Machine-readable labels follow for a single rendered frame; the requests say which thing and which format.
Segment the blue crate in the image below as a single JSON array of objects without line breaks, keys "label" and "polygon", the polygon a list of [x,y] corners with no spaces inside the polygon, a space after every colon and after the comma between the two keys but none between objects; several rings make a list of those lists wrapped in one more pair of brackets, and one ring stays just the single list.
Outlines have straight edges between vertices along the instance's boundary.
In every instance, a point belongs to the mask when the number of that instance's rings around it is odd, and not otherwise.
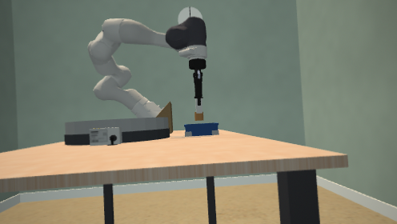
[{"label": "blue crate", "polygon": [[200,123],[200,124],[186,124],[185,137],[204,136],[204,135],[219,135],[218,123]]}]

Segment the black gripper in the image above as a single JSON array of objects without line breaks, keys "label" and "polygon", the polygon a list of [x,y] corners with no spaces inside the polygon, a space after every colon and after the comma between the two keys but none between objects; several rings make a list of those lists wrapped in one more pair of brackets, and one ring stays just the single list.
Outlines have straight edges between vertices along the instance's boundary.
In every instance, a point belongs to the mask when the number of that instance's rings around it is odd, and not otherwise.
[{"label": "black gripper", "polygon": [[202,81],[203,81],[203,72],[201,70],[206,68],[206,60],[201,58],[191,59],[189,61],[189,68],[194,70],[194,90],[195,90],[195,105],[196,105],[196,114],[203,113],[203,101],[202,101]]}]

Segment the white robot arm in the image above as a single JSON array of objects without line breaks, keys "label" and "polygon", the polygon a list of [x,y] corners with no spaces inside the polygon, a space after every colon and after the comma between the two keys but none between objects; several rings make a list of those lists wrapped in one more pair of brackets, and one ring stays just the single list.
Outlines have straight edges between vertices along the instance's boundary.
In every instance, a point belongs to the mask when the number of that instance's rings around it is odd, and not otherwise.
[{"label": "white robot arm", "polygon": [[198,17],[189,17],[183,23],[170,27],[165,34],[130,19],[107,19],[102,24],[101,34],[88,45],[95,69],[99,74],[106,75],[96,85],[94,93],[101,100],[121,102],[137,118],[155,118],[164,107],[159,108],[134,89],[121,89],[129,82],[131,72],[125,66],[116,65],[112,54],[121,43],[127,43],[162,46],[174,49],[179,56],[190,60],[204,59],[207,58],[206,40],[205,22]]}]

